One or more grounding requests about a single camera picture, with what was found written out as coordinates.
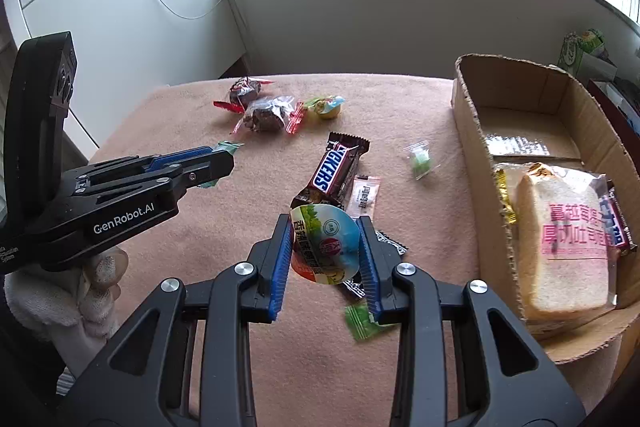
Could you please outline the left white gloved hand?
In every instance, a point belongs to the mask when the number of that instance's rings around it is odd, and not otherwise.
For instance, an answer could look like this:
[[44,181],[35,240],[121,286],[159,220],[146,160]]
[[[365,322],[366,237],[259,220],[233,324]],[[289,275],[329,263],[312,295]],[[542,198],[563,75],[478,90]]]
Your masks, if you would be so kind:
[[37,338],[53,343],[78,377],[119,328],[115,301],[128,263],[126,251],[113,247],[66,271],[29,265],[6,277],[9,309]]

